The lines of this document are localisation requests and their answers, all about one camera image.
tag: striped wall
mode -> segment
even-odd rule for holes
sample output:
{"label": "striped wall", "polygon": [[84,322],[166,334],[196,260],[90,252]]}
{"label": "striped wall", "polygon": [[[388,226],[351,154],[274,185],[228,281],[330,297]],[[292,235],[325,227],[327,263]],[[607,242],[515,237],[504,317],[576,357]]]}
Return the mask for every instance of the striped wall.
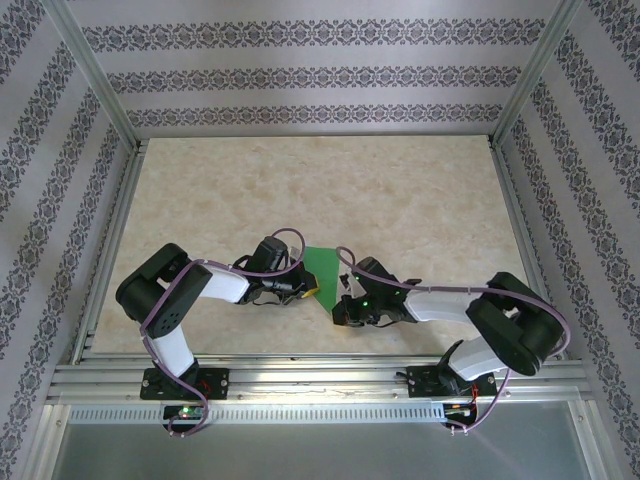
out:
{"label": "striped wall", "polygon": [[36,1],[0,1],[0,479],[20,478],[128,158]]}
{"label": "striped wall", "polygon": [[585,2],[503,145],[625,477],[640,477],[640,15]]}
{"label": "striped wall", "polygon": [[69,5],[144,138],[490,133],[556,3]]}

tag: beige tabletop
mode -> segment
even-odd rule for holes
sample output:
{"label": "beige tabletop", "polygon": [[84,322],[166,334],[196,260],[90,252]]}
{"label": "beige tabletop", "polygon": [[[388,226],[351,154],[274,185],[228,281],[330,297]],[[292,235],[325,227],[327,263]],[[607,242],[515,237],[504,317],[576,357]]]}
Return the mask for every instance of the beige tabletop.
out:
{"label": "beige tabletop", "polygon": [[[232,263],[284,226],[309,245],[374,256],[400,279],[482,285],[504,270],[525,280],[484,136],[154,139],[93,352],[144,351],[114,296],[165,243]],[[201,298],[182,326],[194,352],[211,354],[441,354],[477,335],[444,322],[338,327],[313,299],[282,308]]]}

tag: black mounting bracket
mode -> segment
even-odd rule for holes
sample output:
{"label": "black mounting bracket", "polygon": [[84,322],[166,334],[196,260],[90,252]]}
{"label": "black mounting bracket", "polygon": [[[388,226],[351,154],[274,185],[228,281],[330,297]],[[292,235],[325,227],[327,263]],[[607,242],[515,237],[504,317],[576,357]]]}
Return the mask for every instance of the black mounting bracket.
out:
{"label": "black mounting bracket", "polygon": [[473,384],[478,388],[478,397],[494,397],[497,394],[496,379],[492,373],[481,375],[472,382],[458,379],[458,392],[452,391],[442,382],[442,370],[436,365],[407,367],[406,375],[409,398],[437,398],[471,396]]}
{"label": "black mounting bracket", "polygon": [[[187,382],[209,400],[226,400],[229,390],[228,368],[197,369],[195,380]],[[142,400],[198,400],[157,368],[147,368],[140,388]]]}

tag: green card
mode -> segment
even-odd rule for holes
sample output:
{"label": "green card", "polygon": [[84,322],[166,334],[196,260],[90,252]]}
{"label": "green card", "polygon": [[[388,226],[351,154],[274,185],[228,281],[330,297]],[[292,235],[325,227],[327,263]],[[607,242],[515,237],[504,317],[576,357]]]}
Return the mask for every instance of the green card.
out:
{"label": "green card", "polygon": [[333,248],[307,247],[304,252],[304,268],[316,276],[320,290],[315,299],[327,312],[336,305],[338,293],[338,268],[340,261]]}

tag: metal extrusion bar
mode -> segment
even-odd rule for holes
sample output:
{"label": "metal extrusion bar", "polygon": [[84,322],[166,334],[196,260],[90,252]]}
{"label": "metal extrusion bar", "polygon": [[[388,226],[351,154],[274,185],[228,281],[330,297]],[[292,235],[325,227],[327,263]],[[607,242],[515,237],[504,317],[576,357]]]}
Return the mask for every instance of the metal extrusion bar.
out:
{"label": "metal extrusion bar", "polygon": [[[162,421],[162,405],[75,405],[70,424],[157,425]],[[446,420],[441,403],[408,404],[314,404],[255,405],[217,403],[209,421],[216,425],[241,424],[338,424],[338,423],[442,423]],[[183,421],[185,424],[196,423]]]}
{"label": "metal extrusion bar", "polygon": [[[412,403],[407,385],[396,372],[409,365],[435,365],[439,357],[369,359],[357,365],[348,358],[328,359],[234,359],[209,360],[205,367],[230,368],[225,404],[327,404]],[[85,361],[78,366],[59,366],[46,402],[68,405],[150,404],[139,399],[145,368],[141,360]],[[504,375],[496,374],[500,382]],[[508,402],[568,401],[591,398],[591,389],[581,362],[549,362],[535,377],[514,375],[501,399]],[[462,402],[451,397],[439,401]]]}
{"label": "metal extrusion bar", "polygon": [[133,125],[124,108],[120,105],[118,95],[102,71],[75,17],[69,10],[67,2],[65,0],[42,0],[42,5],[47,10],[67,47],[84,72],[89,85],[93,88],[100,104],[109,115],[111,122],[126,143],[128,150],[135,150],[139,139]]}
{"label": "metal extrusion bar", "polygon": [[138,154],[147,153],[147,148],[149,147],[149,139],[144,138],[140,140],[140,146],[138,147]]}
{"label": "metal extrusion bar", "polygon": [[499,146],[504,142],[518,114],[527,101],[529,94],[536,83],[538,83],[542,71],[549,62],[553,51],[556,49],[558,43],[560,43],[569,23],[571,23],[581,4],[582,0],[560,0],[556,9],[551,14],[547,22],[547,27],[544,29],[544,32],[542,32],[540,40],[522,70],[522,74],[516,86],[513,88],[511,96],[502,109],[500,118],[498,118],[498,124],[493,133],[494,145]]}
{"label": "metal extrusion bar", "polygon": [[595,401],[572,401],[568,404],[591,478],[622,480],[622,472],[615,461],[613,446]]}
{"label": "metal extrusion bar", "polygon": [[22,478],[48,480],[52,477],[70,412],[68,405],[43,407]]}
{"label": "metal extrusion bar", "polygon": [[111,270],[115,263],[116,253],[118,251],[118,245],[120,244],[121,233],[124,229],[124,225],[129,215],[129,208],[133,199],[133,192],[140,176],[140,170],[142,168],[142,162],[144,160],[144,154],[132,153],[131,158],[127,163],[127,171],[125,173],[124,185],[122,191],[119,194],[119,198],[116,200],[116,213],[115,218],[109,227],[107,234],[106,251],[100,258],[100,263],[96,271],[97,281],[93,286],[93,289],[87,300],[87,308],[85,309],[85,315],[81,320],[80,329],[76,339],[76,344],[73,348],[70,362],[77,364],[82,359],[82,355],[85,352],[85,343],[90,330],[95,328],[102,309],[104,297],[107,293],[107,286],[109,284],[109,277],[111,276]]}
{"label": "metal extrusion bar", "polygon": [[531,243],[531,238],[527,232],[524,216],[520,210],[513,184],[509,178],[507,166],[502,156],[502,151],[500,150],[500,147],[494,148],[493,145],[490,145],[489,148],[496,168],[500,189],[504,196],[504,203],[507,206],[507,213],[509,214],[513,234],[516,238],[516,244],[518,245],[518,250],[520,252],[520,259],[522,260],[524,272],[527,276],[527,282],[529,283],[529,287],[535,293],[548,302],[549,294],[542,279],[542,273],[540,272],[540,267],[538,266],[538,261],[533,250],[533,244]]}

